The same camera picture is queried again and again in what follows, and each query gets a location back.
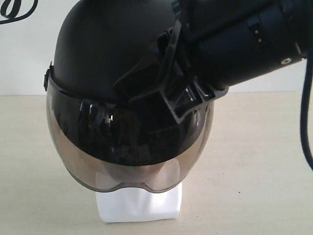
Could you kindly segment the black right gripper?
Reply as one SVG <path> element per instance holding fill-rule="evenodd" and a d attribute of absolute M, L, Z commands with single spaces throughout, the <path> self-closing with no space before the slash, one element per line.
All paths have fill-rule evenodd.
<path fill-rule="evenodd" d="M 224 96 L 229 86 L 213 75 L 201 75 L 192 62 L 185 28 L 180 20 L 126 20 L 122 34 L 138 46 L 138 61 L 120 77 L 114 91 L 117 106 L 134 114 L 141 124 L 180 124 L 190 112 Z"/>

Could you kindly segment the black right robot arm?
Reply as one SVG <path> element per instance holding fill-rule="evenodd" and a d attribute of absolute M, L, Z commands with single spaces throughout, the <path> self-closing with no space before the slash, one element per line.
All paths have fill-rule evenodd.
<path fill-rule="evenodd" d="M 149 127 L 180 123 L 231 86 L 297 63 L 312 44 L 310 0 L 175 0 L 164 31 L 114 89 Z"/>

